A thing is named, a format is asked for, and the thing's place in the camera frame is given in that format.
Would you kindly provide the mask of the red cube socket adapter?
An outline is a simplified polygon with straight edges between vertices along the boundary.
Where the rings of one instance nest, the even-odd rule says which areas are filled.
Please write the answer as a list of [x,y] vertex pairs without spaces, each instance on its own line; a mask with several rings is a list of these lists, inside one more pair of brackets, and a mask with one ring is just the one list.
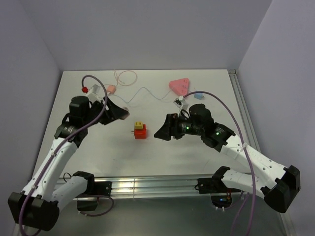
[[142,124],[142,129],[134,129],[133,131],[134,134],[134,138],[136,140],[138,139],[146,139],[147,138],[147,129],[146,129],[146,125]]

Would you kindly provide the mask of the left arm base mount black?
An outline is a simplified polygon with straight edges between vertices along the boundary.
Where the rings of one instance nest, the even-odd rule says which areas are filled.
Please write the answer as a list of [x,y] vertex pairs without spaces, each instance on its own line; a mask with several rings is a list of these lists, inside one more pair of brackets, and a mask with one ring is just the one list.
[[79,199],[76,203],[77,210],[89,214],[101,205],[102,200],[109,202],[109,206],[112,208],[114,203],[111,198],[111,190],[111,181],[96,181],[89,193],[83,193],[78,196]]

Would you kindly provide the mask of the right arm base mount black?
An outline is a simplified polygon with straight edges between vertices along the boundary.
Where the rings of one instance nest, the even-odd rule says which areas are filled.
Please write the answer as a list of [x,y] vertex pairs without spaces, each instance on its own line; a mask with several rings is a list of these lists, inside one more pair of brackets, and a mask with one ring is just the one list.
[[234,207],[244,194],[241,190],[226,187],[212,177],[198,178],[194,189],[199,194],[209,194],[214,209],[222,211]]

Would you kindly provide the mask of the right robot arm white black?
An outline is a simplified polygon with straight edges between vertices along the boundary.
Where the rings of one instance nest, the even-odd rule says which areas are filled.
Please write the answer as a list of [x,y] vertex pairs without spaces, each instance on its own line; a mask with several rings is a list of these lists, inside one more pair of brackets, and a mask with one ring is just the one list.
[[206,146],[249,169],[246,174],[221,166],[212,177],[198,179],[196,189],[200,194],[244,191],[262,198],[279,213],[288,210],[301,189],[299,169],[274,162],[242,142],[230,128],[214,122],[203,104],[191,106],[188,114],[167,114],[154,137],[170,141],[184,135],[198,136]]

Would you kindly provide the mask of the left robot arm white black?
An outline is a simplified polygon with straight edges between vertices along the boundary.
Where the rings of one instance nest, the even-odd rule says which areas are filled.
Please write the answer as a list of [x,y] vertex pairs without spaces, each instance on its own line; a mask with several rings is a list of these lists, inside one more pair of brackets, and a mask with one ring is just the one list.
[[126,108],[110,99],[91,102],[86,96],[72,98],[69,112],[57,128],[51,148],[36,174],[19,193],[13,192],[8,205],[22,235],[24,226],[49,231],[56,224],[62,209],[74,198],[91,196],[96,190],[91,173],[77,171],[63,186],[56,188],[66,164],[77,151],[95,124],[107,125],[129,115]]

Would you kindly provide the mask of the yellow plug adapter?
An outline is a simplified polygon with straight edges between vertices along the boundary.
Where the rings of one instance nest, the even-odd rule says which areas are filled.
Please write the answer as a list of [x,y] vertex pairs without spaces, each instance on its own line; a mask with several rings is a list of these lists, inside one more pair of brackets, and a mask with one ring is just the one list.
[[136,122],[134,123],[134,129],[135,129],[135,130],[143,129],[143,122],[141,122],[141,121],[136,121]]

